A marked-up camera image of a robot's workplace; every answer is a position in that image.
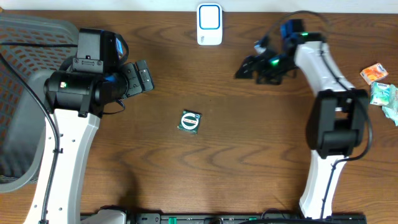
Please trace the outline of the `dark green small box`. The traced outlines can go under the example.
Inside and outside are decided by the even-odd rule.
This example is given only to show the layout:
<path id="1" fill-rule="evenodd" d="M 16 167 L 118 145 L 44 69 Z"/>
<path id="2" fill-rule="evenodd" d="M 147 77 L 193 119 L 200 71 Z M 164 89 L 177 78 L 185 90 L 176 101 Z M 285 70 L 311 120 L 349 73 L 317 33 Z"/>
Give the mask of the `dark green small box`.
<path id="1" fill-rule="evenodd" d="M 189 110 L 183 110 L 177 128 L 181 131 L 197 134 L 202 114 Z"/>

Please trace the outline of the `orange tissue pack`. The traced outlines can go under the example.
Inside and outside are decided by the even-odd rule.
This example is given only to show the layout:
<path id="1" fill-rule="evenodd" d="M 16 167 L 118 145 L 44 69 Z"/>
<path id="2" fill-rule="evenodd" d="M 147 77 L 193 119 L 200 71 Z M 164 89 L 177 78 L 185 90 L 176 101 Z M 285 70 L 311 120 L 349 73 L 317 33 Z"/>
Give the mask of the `orange tissue pack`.
<path id="1" fill-rule="evenodd" d="M 361 77 L 368 85 L 386 78 L 388 74 L 387 70 L 380 63 L 371 65 L 360 72 Z"/>

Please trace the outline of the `green tissue pack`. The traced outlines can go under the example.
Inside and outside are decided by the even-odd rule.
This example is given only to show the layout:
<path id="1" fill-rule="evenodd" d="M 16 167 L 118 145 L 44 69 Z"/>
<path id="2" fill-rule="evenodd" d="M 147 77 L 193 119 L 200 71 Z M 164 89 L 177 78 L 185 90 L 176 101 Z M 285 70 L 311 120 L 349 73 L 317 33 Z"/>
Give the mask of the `green tissue pack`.
<path id="1" fill-rule="evenodd" d="M 390 85 L 374 82 L 371 84 L 370 104 L 377 106 L 387 106 L 389 104 Z"/>

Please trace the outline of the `green wet wipes pack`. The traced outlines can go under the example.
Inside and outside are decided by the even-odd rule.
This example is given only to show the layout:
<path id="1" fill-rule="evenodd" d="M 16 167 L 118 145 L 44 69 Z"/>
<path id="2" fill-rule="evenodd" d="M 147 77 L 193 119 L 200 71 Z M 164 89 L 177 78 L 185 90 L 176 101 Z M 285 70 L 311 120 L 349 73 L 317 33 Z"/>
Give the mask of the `green wet wipes pack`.
<path id="1" fill-rule="evenodd" d="M 397 119 L 397 87 L 393 84 L 389 86 L 389 102 L 386 106 L 382 107 L 382 110 L 386 118 L 393 120 L 394 124 L 398 126 Z"/>

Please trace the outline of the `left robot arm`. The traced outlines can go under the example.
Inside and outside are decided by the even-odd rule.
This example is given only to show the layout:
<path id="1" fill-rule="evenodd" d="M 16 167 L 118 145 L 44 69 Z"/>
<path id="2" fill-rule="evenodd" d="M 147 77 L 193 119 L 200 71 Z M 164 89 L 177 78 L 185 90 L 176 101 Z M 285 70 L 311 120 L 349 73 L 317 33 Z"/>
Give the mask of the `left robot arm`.
<path id="1" fill-rule="evenodd" d="M 154 88 L 146 61 L 128 60 L 120 34 L 82 28 L 76 47 L 44 83 L 44 151 L 26 223 L 80 223 L 88 154 L 104 107 Z"/>

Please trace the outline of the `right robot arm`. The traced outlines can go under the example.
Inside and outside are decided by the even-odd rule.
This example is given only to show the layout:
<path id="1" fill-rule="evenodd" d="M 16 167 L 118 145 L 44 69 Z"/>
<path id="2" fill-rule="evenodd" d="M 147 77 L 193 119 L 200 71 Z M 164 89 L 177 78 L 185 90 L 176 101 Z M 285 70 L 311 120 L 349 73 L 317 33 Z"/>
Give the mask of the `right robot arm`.
<path id="1" fill-rule="evenodd" d="M 280 85 L 286 73 L 301 70 L 315 101 L 306 126 L 311 150 L 305 190 L 299 200 L 301 214 L 311 221 L 332 215 L 332 201 L 345 164 L 362 159 L 373 140 L 368 115 L 368 93 L 351 84 L 334 61 L 326 34 L 308 32 L 301 19 L 281 19 L 282 50 L 269 48 L 270 32 L 256 42 L 256 55 L 246 57 L 235 77 L 257 84 Z"/>

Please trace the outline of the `white barcode scanner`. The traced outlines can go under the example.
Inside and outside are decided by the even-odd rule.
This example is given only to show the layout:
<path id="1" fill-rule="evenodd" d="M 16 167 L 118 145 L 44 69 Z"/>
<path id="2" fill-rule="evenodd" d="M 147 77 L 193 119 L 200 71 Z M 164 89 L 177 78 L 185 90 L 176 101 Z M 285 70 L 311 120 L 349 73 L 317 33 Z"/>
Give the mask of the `white barcode scanner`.
<path id="1" fill-rule="evenodd" d="M 197 7 L 198 45 L 220 45 L 223 40 L 223 9 L 217 3 L 201 3 Z"/>

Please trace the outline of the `grey plastic shopping basket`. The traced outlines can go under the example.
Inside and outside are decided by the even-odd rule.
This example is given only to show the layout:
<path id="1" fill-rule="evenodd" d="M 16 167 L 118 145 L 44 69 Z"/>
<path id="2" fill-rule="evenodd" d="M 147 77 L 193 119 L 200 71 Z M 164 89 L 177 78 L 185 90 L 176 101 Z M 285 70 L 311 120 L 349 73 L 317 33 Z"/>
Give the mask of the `grey plastic shopping basket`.
<path id="1" fill-rule="evenodd" d="M 1 192 L 36 182 L 44 151 L 45 116 L 19 83 L 44 99 L 44 81 L 76 54 L 78 29 L 70 22 L 1 16 Z"/>

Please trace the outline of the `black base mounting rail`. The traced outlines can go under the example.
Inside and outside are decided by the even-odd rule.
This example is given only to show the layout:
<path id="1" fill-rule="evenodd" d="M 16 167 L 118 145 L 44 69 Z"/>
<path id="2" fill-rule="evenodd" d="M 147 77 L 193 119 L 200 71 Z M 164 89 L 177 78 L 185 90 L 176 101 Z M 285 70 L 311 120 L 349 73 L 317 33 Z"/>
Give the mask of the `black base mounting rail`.
<path id="1" fill-rule="evenodd" d="M 117 211 L 112 217 L 99 218 L 97 214 L 81 217 L 81 223 L 127 223 L 127 224 L 241 224 L 241 223 L 326 223 L 367 224 L 365 215 L 332 215 L 314 220 L 297 214 L 270 212 L 263 215 L 161 215 L 137 213 L 127 215 Z"/>

